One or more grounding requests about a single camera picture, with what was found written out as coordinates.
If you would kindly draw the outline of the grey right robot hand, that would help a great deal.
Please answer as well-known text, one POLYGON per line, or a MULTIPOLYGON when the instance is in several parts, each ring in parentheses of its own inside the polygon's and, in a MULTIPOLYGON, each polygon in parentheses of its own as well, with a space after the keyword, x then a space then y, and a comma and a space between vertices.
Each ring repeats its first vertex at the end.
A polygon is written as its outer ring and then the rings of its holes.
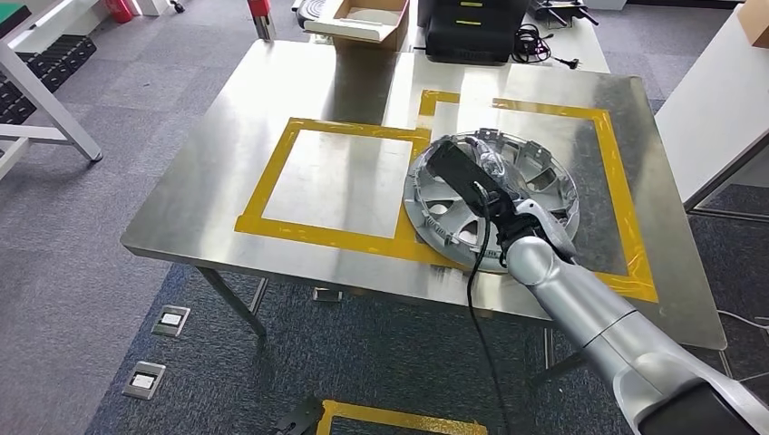
POLYGON ((489 175, 513 201, 524 200, 526 196, 517 184, 512 166, 502 155, 502 146, 497 139, 483 139, 466 135, 463 141, 469 146, 475 163, 489 175))

